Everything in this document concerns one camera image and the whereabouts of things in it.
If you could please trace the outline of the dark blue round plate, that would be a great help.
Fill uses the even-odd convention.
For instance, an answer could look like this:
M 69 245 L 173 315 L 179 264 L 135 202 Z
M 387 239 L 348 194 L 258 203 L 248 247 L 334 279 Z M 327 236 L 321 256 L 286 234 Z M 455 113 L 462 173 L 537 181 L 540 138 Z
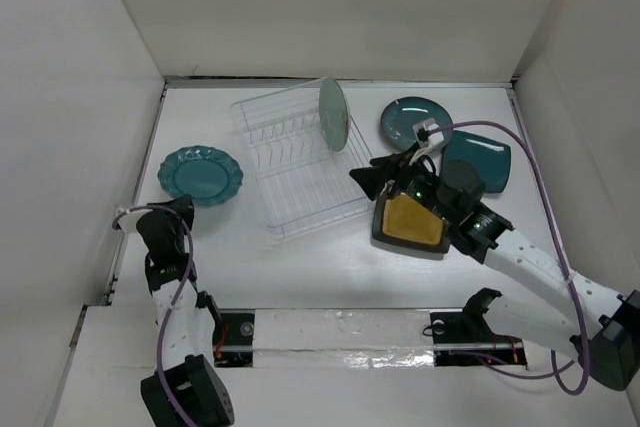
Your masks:
M 450 114 L 437 102 L 423 97 L 403 97 L 385 107 L 380 117 L 380 131 L 395 150 L 405 151 L 415 142 L 413 126 L 428 119 L 434 119 L 439 126 L 452 124 Z

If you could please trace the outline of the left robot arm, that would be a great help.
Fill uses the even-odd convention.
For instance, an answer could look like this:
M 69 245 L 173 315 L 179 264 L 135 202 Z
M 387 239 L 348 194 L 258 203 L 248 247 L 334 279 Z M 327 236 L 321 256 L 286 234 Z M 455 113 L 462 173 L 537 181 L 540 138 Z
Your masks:
M 145 277 L 157 310 L 154 373 L 140 382 L 156 426 L 231 426 L 230 394 L 214 370 L 213 344 L 222 334 L 213 297 L 197 287 L 191 257 L 194 204 L 188 195 L 149 204 L 135 222 L 148 252 Z

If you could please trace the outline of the teal scalloped plate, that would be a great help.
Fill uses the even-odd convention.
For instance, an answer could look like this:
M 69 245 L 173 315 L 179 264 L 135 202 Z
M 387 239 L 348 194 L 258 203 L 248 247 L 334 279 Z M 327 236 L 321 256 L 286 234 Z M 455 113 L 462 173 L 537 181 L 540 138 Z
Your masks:
M 212 207 L 237 195 L 244 172 L 225 151 L 193 145 L 168 154 L 159 166 L 157 179 L 172 198 L 189 195 L 195 205 Z

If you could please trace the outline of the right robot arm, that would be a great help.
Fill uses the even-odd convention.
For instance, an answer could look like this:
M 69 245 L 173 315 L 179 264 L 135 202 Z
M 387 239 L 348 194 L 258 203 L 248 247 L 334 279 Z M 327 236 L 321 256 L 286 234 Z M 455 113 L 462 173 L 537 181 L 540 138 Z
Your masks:
M 408 155 L 392 154 L 355 168 L 350 177 L 377 199 L 403 194 L 446 225 L 461 254 L 511 278 L 539 298 L 528 305 L 483 288 L 464 306 L 462 328 L 474 340 L 514 336 L 559 352 L 588 376 L 625 390 L 639 371 L 639 293 L 623 295 L 582 274 L 564 272 L 558 260 L 533 245 L 483 201 L 484 183 L 464 161 L 438 173 Z

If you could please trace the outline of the teal square plate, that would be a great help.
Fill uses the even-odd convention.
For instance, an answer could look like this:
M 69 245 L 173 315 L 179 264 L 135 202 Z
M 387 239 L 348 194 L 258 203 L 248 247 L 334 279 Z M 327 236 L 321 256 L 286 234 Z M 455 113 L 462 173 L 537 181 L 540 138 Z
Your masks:
M 502 193 L 511 173 L 511 148 L 502 142 L 464 131 L 455 131 L 442 154 L 442 164 L 464 161 L 485 183 L 485 192 Z

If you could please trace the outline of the light green floral plate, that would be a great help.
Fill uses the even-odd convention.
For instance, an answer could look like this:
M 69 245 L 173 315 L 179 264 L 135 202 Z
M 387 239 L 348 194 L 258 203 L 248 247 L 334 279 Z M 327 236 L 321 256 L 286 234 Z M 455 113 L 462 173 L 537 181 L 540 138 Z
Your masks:
M 333 152 L 341 152 L 349 137 L 350 113 L 341 86 L 332 78 L 325 78 L 321 82 L 318 114 L 327 146 Z

